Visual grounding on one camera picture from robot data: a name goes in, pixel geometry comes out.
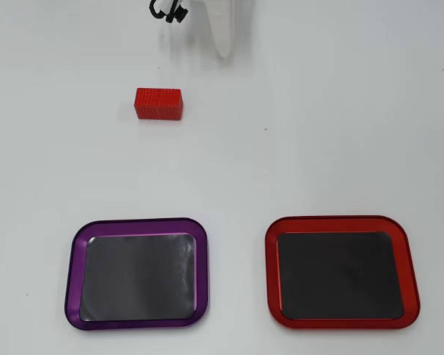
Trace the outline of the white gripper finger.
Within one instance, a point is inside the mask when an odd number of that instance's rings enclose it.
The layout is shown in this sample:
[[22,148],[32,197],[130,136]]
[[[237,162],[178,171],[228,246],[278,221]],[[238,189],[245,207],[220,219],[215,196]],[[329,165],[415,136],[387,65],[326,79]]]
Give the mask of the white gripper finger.
[[204,0],[215,48],[221,58],[230,57],[234,47],[235,1]]

